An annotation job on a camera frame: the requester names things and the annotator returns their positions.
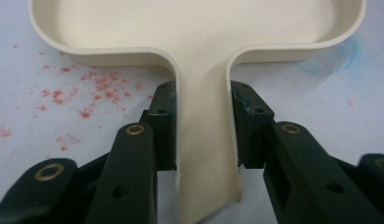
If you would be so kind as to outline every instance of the red speckle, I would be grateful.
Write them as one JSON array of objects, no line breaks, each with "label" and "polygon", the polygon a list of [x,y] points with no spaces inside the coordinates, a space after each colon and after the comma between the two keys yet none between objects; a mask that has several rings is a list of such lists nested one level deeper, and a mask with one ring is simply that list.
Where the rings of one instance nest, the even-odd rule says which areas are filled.
[{"label": "red speckle", "polygon": [[72,64],[72,66],[70,66],[71,68],[78,68],[78,63],[74,63]]},{"label": "red speckle", "polygon": [[10,137],[11,136],[11,131],[6,130],[4,127],[0,128],[0,136],[2,137]]},{"label": "red speckle", "polygon": [[82,81],[84,81],[84,80],[92,80],[92,77],[97,76],[97,75],[98,75],[97,73],[90,72],[89,74],[83,75],[81,77],[81,80]]},{"label": "red speckle", "polygon": [[112,103],[113,104],[117,104],[118,102],[119,102],[119,97],[118,96],[116,96],[113,92],[111,92],[111,91],[107,91],[106,93],[105,93],[105,97],[108,99],[108,100],[112,100]]},{"label": "red speckle", "polygon": [[110,76],[110,79],[113,80],[113,81],[116,81],[118,79],[117,77],[117,72],[110,72],[109,73],[109,76]]},{"label": "red speckle", "polygon": [[113,92],[111,92],[111,91],[107,91],[107,92],[105,93],[105,97],[106,97],[107,99],[112,99],[112,98],[114,97]]},{"label": "red speckle", "polygon": [[52,95],[52,98],[54,98],[54,102],[57,105],[62,105],[64,103],[64,100],[59,98],[61,94],[63,94],[62,91],[55,91],[54,94]]},{"label": "red speckle", "polygon": [[72,91],[70,92],[70,96],[74,97],[78,94],[78,88],[74,87],[72,88]]},{"label": "red speckle", "polygon": [[105,91],[105,90],[110,88],[110,84],[109,83],[98,84],[98,85],[96,85],[95,88],[97,91]]},{"label": "red speckle", "polygon": [[49,95],[50,95],[50,91],[48,91],[48,90],[43,90],[43,91],[42,91],[42,95],[43,95],[44,97],[49,96]]},{"label": "red speckle", "polygon": [[47,108],[44,105],[40,105],[37,107],[37,109],[39,109],[41,111],[45,111]]},{"label": "red speckle", "polygon": [[70,143],[72,143],[72,144],[77,144],[80,142],[80,140],[78,138],[76,138],[75,136],[73,136],[72,134],[68,135],[68,139],[69,139]]},{"label": "red speckle", "polygon": [[64,137],[57,137],[56,142],[61,144],[61,151],[67,151],[67,140]]},{"label": "red speckle", "polygon": [[64,100],[62,100],[62,99],[54,99],[54,102],[57,105],[63,105],[64,104]]},{"label": "red speckle", "polygon": [[61,68],[61,72],[62,73],[67,73],[67,72],[69,72],[70,71],[70,68]]},{"label": "red speckle", "polygon": [[348,100],[347,100],[347,104],[348,104],[349,106],[353,107],[353,106],[355,105],[355,102],[354,102],[353,99],[348,99]]},{"label": "red speckle", "polygon": [[127,78],[123,78],[123,79],[121,80],[121,82],[122,82],[122,83],[125,83],[125,84],[128,84],[128,83],[130,83],[130,80],[128,80]]},{"label": "red speckle", "polygon": [[90,108],[84,108],[83,110],[80,110],[80,115],[84,118],[87,119],[92,115],[92,109]]},{"label": "red speckle", "polygon": [[135,89],[137,91],[140,91],[140,90],[142,90],[143,86],[145,86],[145,84],[143,82],[137,81],[135,84]]},{"label": "red speckle", "polygon": [[63,94],[62,91],[55,91],[54,94],[52,95],[52,97],[57,98],[57,97],[59,97],[61,94]]},{"label": "red speckle", "polygon": [[124,97],[125,98],[130,98],[130,97],[132,97],[133,95],[130,93],[130,92],[126,92],[125,94],[124,94]]}]

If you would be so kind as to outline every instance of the brass ring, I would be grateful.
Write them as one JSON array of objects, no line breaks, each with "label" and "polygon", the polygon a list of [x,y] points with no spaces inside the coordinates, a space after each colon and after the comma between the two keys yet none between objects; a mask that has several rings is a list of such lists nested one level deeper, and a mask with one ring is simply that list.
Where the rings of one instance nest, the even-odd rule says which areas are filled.
[{"label": "brass ring", "polygon": [[[55,168],[55,169],[57,169],[57,171],[51,175],[43,175],[43,172],[45,172],[46,170],[49,170],[51,168]],[[58,175],[60,175],[64,171],[64,169],[65,169],[64,166],[60,163],[49,164],[49,165],[41,168],[39,171],[36,172],[35,180],[37,180],[37,181],[51,180],[51,179],[57,177]]]},{"label": "brass ring", "polygon": [[281,127],[282,131],[287,132],[287,133],[300,133],[301,130],[295,125],[292,124],[284,124]]},{"label": "brass ring", "polygon": [[375,160],[375,164],[384,170],[384,159],[377,159]]},{"label": "brass ring", "polygon": [[128,127],[126,130],[126,132],[130,135],[140,134],[140,133],[143,133],[143,131],[145,131],[145,128],[139,124],[132,125]]}]

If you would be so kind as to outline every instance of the white tabletop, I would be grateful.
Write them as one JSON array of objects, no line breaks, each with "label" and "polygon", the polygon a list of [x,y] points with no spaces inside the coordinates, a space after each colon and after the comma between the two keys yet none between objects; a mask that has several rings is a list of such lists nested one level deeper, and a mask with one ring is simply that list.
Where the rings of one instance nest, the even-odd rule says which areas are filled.
[{"label": "white tabletop", "polygon": [[[0,201],[29,167],[49,158],[81,166],[105,153],[117,130],[138,121],[161,67],[90,67],[34,32],[27,1],[0,0]],[[299,63],[238,65],[276,112],[310,130],[329,154],[357,164],[384,154],[384,0],[370,0],[360,30]],[[243,199],[206,223],[277,223],[260,170],[240,169]],[[159,223],[174,223],[175,172],[159,173]]]}]

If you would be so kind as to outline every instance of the cream plastic tray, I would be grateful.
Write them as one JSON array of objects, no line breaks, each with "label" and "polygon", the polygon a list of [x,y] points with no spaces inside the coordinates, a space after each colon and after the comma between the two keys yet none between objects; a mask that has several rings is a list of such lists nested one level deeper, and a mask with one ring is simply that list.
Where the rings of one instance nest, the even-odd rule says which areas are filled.
[{"label": "cream plastic tray", "polygon": [[37,34],[91,65],[166,67],[178,92],[178,222],[240,200],[229,74],[351,36],[365,0],[31,0]]}]

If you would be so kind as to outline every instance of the white surface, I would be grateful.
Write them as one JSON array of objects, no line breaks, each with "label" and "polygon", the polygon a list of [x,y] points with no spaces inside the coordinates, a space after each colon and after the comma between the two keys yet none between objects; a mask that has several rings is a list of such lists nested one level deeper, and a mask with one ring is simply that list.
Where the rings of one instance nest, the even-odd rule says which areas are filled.
[{"label": "white surface", "polygon": [[[30,2],[38,35],[81,62],[140,65],[135,58],[148,64],[158,54],[171,63],[178,92],[178,223],[195,223],[240,200],[229,82],[235,61],[310,57],[349,37],[365,5],[364,0]],[[130,51],[145,57],[130,56],[130,63],[124,59]],[[95,55],[102,54],[113,56],[97,63]]]},{"label": "white surface", "polygon": [[[149,106],[153,86],[171,79],[157,67],[74,65],[40,41],[26,8],[26,2],[0,0],[0,200],[27,168],[47,157],[67,157],[82,165],[107,152],[120,126],[136,121]],[[70,70],[63,73],[62,68]],[[94,80],[110,70],[118,71],[113,76],[118,79],[97,90],[99,80]],[[98,75],[82,81],[90,72]],[[317,58],[240,65],[232,74],[254,87],[277,113],[276,121],[304,125],[331,155],[355,164],[363,153],[384,153],[384,0],[369,1],[361,30]],[[118,103],[107,96],[117,86]],[[78,88],[74,97],[73,87]],[[44,97],[43,90],[50,95]],[[59,90],[63,105],[52,98]],[[124,98],[126,92],[133,97]],[[92,93],[102,95],[95,105]],[[87,119],[80,115],[84,108],[92,109]],[[241,170],[241,179],[241,204],[208,223],[276,223],[261,172]],[[174,223],[173,181],[174,173],[160,174],[160,223]]]}]

